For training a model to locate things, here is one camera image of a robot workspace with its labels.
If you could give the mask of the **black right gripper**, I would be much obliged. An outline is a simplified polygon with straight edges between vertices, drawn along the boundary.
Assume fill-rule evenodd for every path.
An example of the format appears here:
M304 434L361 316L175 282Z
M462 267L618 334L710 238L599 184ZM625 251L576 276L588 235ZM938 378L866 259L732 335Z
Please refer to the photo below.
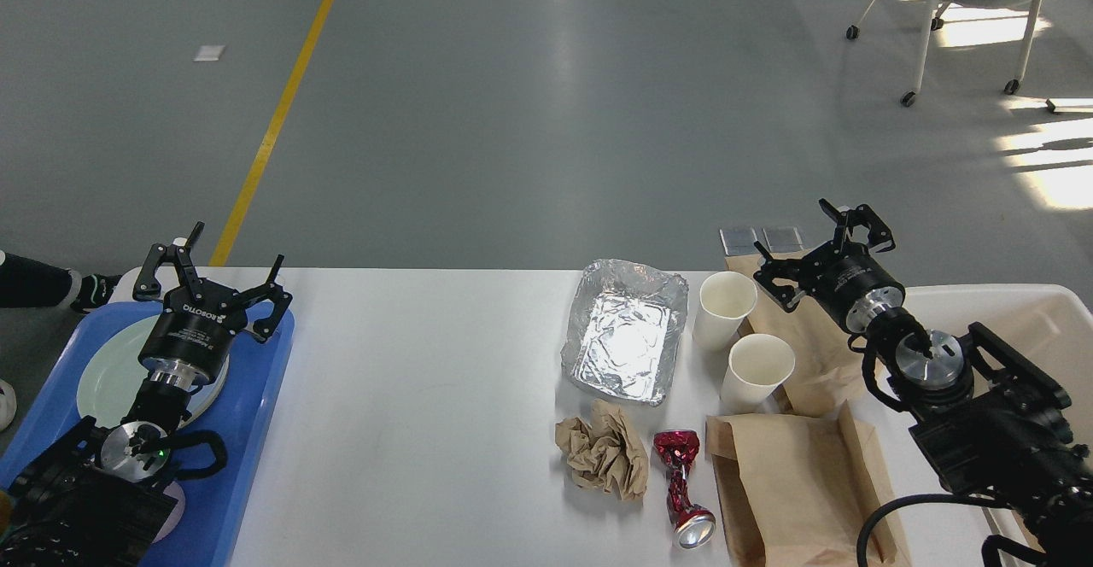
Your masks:
M871 255L889 252L897 244L886 222L868 204L836 208L828 200L819 204L835 222L832 244L776 257L764 244L753 243L762 262L752 277L781 311L794 312L811 295L844 332L861 335L880 314L904 306L905 287ZM851 244L858 227L866 229L867 243Z

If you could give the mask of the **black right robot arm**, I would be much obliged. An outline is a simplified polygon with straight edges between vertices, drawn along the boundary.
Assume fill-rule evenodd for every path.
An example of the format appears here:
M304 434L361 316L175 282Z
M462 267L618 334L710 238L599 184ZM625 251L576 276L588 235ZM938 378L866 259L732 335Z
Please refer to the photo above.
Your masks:
M754 277L781 310L811 297L850 340L863 339L863 387L914 417L910 435L942 486L873 509L857 536L857 563L867 564L871 533L888 515L935 503L1021 517L1037 547L989 535L986 566L999 566L1003 555L1034 566L1089 566L1090 450L1062 415L1071 397L986 324L969 324L963 336L925 329L904 306L905 287L875 260L895 248L885 221L866 204L819 204L834 221L832 239L800 259L777 259L755 243L762 262Z

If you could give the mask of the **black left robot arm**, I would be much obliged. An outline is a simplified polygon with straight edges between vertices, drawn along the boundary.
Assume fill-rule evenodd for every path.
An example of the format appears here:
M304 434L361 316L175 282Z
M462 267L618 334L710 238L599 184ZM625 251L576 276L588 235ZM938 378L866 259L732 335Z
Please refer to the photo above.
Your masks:
M277 257L249 290L203 277L202 234L149 249L132 302L90 315L3 462L13 501L4 566L219 566L230 557L287 365L292 295ZM124 312L153 312L136 362L144 377L120 420L66 403Z

